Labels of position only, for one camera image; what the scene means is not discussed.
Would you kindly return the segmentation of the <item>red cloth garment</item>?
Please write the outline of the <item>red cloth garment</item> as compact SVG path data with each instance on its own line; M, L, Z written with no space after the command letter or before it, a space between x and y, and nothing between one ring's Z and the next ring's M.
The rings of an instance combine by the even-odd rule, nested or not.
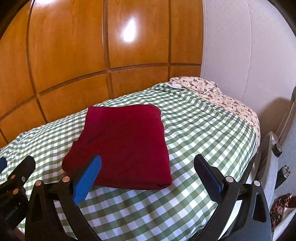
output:
M161 110L154 105L89 107L62 169L72 176L95 155L102 159L95 185L160 190L172 184Z

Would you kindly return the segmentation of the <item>dark patterned cloth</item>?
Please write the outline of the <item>dark patterned cloth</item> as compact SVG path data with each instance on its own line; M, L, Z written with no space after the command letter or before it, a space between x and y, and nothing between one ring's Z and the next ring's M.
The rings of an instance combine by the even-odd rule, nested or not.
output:
M288 193L278 197L270 210L271 229L274 230L282 221L283 213L289 207L292 200L292 193Z

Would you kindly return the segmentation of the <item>grey chair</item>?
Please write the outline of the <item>grey chair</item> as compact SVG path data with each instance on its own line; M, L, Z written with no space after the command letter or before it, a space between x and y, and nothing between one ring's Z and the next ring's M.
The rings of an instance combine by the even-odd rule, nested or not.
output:
M295 195L295 90L278 130L267 134L258 153L261 159L255 179L262 184L268 206L279 196Z

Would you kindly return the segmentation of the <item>green white checked bedspread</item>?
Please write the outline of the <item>green white checked bedspread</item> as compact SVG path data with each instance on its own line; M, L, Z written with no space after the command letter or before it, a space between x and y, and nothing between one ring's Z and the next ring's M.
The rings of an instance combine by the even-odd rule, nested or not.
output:
M256 152L260 131L197 93L165 83L95 106L132 104L153 104L162 112L172 185L158 191L93 187L79 208L102 240L188 240L217 206L194 170L194 157L201 153L223 175L238 180ZM24 132L2 147L8 166L1 183L28 155L36 161L25 184L28 197L37 180L59 181L62 160L81 134L86 113L84 109Z

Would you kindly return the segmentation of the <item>floral pillow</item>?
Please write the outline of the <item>floral pillow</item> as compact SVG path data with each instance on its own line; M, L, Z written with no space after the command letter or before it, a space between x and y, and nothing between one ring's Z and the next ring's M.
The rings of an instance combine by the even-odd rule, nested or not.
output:
M182 76L170 78L167 84L173 88L190 90L198 97L236 114L253 128L256 143L260 144L260 123L256 112L241 101L223 94L217 83L201 77Z

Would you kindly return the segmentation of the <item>orange wooden wardrobe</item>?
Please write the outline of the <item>orange wooden wardrobe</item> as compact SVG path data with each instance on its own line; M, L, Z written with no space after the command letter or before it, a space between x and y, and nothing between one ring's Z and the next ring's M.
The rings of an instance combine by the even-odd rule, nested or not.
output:
M199 76L202 1L1 1L1 146L176 76Z

